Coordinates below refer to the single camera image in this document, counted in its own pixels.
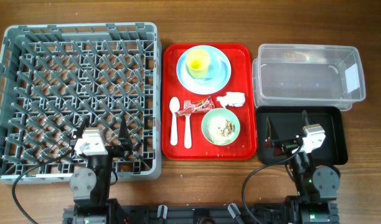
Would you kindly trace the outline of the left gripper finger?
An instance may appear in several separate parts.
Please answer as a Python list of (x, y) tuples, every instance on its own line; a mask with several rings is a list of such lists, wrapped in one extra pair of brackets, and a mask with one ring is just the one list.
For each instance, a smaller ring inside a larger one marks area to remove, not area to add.
[(121, 124), (120, 128), (118, 131), (118, 140), (120, 142), (120, 146), (125, 150), (125, 151), (132, 151), (133, 150), (133, 143), (130, 138), (128, 128), (126, 125), (126, 118), (123, 116), (121, 119)]
[(76, 130), (75, 138), (81, 138), (84, 130), (88, 127), (88, 118), (85, 118), (84, 121), (81, 123), (79, 128)]

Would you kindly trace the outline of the white tissue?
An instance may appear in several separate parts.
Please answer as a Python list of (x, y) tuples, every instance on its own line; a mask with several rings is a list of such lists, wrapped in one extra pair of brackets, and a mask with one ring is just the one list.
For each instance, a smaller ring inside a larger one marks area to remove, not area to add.
[(223, 108), (227, 106), (241, 107), (245, 103), (245, 94), (242, 92), (226, 92), (225, 96), (218, 96), (217, 101)]

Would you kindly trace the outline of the rice and peanut leftovers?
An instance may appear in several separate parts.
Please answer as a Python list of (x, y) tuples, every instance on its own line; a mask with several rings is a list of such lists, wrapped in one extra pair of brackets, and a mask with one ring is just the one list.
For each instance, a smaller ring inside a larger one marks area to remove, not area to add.
[(213, 144), (228, 144), (234, 133), (235, 124), (224, 116), (215, 116), (207, 122), (207, 136)]

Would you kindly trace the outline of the mint green bowl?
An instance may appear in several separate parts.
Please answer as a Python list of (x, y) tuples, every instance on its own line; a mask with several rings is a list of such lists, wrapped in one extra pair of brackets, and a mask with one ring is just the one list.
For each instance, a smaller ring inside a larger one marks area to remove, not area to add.
[(206, 113), (201, 128), (206, 140), (216, 146), (229, 145), (240, 134), (239, 119), (225, 108), (216, 108)]

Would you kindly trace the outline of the red snack wrapper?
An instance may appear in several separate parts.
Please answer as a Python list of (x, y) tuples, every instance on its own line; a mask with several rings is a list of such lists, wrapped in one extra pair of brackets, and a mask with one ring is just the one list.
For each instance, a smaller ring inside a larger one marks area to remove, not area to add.
[(207, 113), (211, 110), (215, 109), (215, 104), (210, 96), (191, 102), (190, 100), (186, 100), (184, 102), (184, 108), (176, 112), (177, 116), (184, 116), (192, 113)]

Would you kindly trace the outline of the light blue bowl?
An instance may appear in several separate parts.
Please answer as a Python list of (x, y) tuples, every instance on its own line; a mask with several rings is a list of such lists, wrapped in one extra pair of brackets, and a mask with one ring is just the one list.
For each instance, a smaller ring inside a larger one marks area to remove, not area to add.
[(216, 54), (212, 54), (210, 56), (209, 69), (204, 78), (193, 78), (187, 69), (186, 63), (185, 63), (185, 68), (186, 68), (186, 72), (188, 73), (188, 76), (193, 82), (197, 84), (203, 84), (203, 85), (208, 83), (214, 83), (220, 78), (220, 72), (222, 70), (222, 60)]

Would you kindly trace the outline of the yellow plastic cup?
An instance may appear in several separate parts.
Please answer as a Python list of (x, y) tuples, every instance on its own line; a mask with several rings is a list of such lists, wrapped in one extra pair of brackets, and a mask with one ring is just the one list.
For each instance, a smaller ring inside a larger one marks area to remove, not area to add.
[(210, 55), (204, 49), (193, 49), (186, 55), (186, 66), (193, 78), (204, 78), (209, 65)]

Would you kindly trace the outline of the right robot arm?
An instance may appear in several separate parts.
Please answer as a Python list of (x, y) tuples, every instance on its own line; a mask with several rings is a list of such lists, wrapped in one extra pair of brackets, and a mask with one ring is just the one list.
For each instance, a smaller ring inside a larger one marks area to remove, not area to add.
[(265, 223), (337, 223), (337, 198), (340, 175), (332, 165), (316, 165), (312, 152), (322, 146), (326, 133), (303, 111), (303, 133), (295, 138), (281, 139), (270, 118), (266, 119), (265, 147), (274, 148), (274, 156), (285, 156), (279, 163), (291, 168), (298, 191), (283, 203), (264, 205), (261, 212)]

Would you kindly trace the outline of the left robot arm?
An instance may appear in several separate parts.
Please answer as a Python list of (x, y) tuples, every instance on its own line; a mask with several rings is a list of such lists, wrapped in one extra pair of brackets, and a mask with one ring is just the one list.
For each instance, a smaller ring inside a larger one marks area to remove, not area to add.
[(89, 127), (89, 119), (73, 132), (70, 147), (88, 163), (70, 178), (75, 205), (73, 209), (64, 210), (63, 223), (130, 222), (118, 200), (109, 198), (111, 176), (118, 180), (118, 174), (113, 170), (113, 159), (124, 157), (126, 151), (133, 149), (125, 118), (121, 119), (118, 140), (118, 145), (106, 146), (103, 130)]

